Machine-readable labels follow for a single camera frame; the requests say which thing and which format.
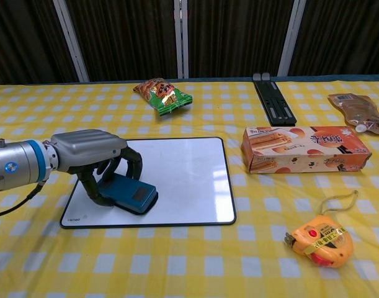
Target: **red button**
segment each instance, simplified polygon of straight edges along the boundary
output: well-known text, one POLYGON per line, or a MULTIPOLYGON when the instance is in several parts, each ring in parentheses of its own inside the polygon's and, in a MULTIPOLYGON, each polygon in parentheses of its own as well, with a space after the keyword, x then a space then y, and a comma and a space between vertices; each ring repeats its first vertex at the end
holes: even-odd
POLYGON ((309 235, 311 235, 311 237, 316 237, 318 235, 318 233, 315 231, 315 230, 309 230, 309 235))

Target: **yellow tape measure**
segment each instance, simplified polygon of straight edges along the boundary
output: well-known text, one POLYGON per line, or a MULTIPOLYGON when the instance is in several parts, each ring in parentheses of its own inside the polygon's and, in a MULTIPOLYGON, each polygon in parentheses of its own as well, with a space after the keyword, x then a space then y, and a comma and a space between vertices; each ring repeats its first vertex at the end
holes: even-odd
POLYGON ((304 249, 304 254, 310 255, 314 253, 316 250, 321 248, 322 246, 328 244, 329 242, 332 242, 333 240, 337 239, 339 236, 341 236, 343 233, 345 233, 346 230, 342 227, 336 228, 333 232, 329 233, 328 235, 324 236, 323 238, 320 238, 310 246, 304 249))

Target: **white board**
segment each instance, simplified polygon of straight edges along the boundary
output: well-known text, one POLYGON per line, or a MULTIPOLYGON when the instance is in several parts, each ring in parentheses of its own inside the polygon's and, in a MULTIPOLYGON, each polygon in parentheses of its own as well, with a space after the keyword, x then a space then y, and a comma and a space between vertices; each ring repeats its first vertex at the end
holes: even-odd
MULTIPOLYGON (((228 167, 220 138, 130 140, 141 153, 140 181, 156 186, 159 199, 145 215, 103 207, 76 184, 61 217, 63 228, 223 225, 236 220, 228 167)), ((122 160, 116 173, 125 174, 122 160)))

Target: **tablecloth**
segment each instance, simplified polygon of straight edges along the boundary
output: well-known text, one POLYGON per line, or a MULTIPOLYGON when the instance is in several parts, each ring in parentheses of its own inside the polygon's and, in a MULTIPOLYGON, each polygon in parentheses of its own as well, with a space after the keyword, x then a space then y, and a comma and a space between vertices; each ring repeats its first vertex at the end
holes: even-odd
MULTIPOLYGON (((63 230, 59 219, 76 177, 52 172, 39 195, 0 217, 0 297, 379 297, 379 136, 360 136, 373 154, 358 173, 249 175, 239 147, 244 128, 269 125, 253 84, 174 84, 194 101, 165 117, 131 83, 0 86, 0 137, 44 140, 89 128, 124 138, 221 137, 236 223, 63 230), (345 266, 317 267, 283 244, 322 199, 354 189, 355 207, 333 215, 354 240, 345 266)), ((379 82, 278 86, 297 126, 344 125, 327 100, 332 93, 368 95, 379 107, 379 82)), ((0 192, 0 211, 32 188, 0 192)))

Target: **orange box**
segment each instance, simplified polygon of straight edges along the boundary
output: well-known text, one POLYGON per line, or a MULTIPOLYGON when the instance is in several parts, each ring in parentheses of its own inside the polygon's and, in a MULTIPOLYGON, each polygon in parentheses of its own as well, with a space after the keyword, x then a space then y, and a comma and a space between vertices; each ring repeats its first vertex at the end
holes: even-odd
POLYGON ((348 126, 247 127, 241 149, 249 173, 353 172, 371 156, 348 126))

